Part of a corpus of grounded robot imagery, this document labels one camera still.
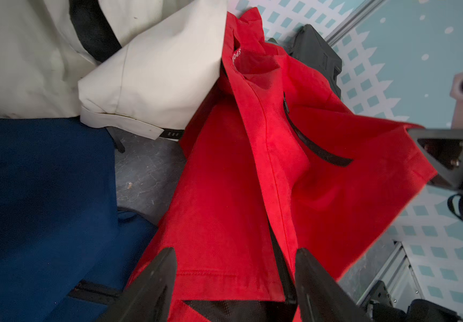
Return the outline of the red jacket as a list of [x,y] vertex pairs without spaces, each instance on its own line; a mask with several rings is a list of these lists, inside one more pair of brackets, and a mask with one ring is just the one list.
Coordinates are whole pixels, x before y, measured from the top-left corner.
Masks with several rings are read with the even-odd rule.
[[134,271],[177,257],[170,321],[300,321],[295,256],[340,279],[436,170],[411,125],[352,113],[316,70],[229,14],[217,95],[191,120],[187,162]]

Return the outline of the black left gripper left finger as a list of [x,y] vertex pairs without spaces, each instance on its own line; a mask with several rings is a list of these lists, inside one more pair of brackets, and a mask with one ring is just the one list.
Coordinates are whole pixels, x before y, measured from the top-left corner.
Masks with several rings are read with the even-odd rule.
[[172,301],[177,258],[163,249],[98,321],[166,321]]

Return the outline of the blue jacket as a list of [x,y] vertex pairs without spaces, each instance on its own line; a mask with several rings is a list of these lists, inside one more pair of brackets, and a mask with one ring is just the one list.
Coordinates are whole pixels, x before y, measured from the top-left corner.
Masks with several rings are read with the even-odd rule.
[[123,291],[156,225],[117,206],[106,130],[0,119],[0,321],[94,321],[78,286]]

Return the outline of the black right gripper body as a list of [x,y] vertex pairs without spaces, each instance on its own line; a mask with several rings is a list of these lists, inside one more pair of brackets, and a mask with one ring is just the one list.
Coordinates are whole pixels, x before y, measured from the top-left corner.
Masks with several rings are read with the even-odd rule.
[[407,132],[437,171],[429,184],[463,194],[463,130],[410,129]]

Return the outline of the beige jacket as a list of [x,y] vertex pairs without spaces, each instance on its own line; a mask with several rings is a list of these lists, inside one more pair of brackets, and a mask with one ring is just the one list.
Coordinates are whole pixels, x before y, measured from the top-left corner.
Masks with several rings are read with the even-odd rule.
[[0,1],[0,119],[178,141],[219,77],[226,1]]

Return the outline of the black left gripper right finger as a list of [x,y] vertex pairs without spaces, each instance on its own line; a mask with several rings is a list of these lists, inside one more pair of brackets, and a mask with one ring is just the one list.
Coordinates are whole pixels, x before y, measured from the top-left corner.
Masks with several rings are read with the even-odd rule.
[[295,256],[295,288],[302,321],[370,321],[305,248],[298,249]]

